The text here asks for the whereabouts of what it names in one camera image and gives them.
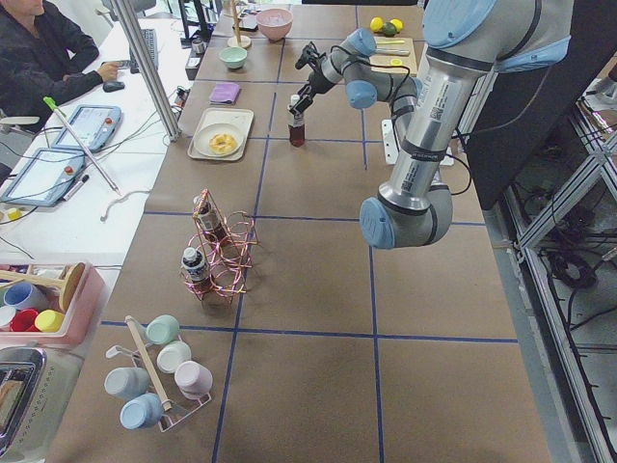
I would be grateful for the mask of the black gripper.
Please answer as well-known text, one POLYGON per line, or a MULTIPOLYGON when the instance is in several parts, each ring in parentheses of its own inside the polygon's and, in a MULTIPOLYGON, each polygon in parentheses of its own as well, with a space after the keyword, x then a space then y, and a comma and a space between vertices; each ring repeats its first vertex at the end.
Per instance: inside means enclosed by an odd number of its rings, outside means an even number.
POLYGON ((324 95, 337 83, 337 71, 327 66, 317 66, 308 76, 306 83, 298 92, 290 98, 290 113, 303 115, 313 103, 315 95, 324 95))

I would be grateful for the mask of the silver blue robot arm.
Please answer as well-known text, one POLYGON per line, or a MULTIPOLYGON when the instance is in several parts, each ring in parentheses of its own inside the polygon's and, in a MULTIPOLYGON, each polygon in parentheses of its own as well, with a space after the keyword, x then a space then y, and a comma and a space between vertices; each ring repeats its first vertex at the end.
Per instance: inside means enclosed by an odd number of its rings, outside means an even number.
POLYGON ((427 44, 422 78, 376 71, 376 41, 366 29, 320 53, 311 43, 296 68, 307 84, 289 109, 300 117, 316 95, 343 82, 349 104, 390 107, 398 155, 388 181, 362 203, 360 224, 372 247, 419 247, 439 241, 452 221, 452 198, 439 168, 477 80, 489 71, 549 67, 567 54, 571 1, 431 1, 422 20, 427 44))

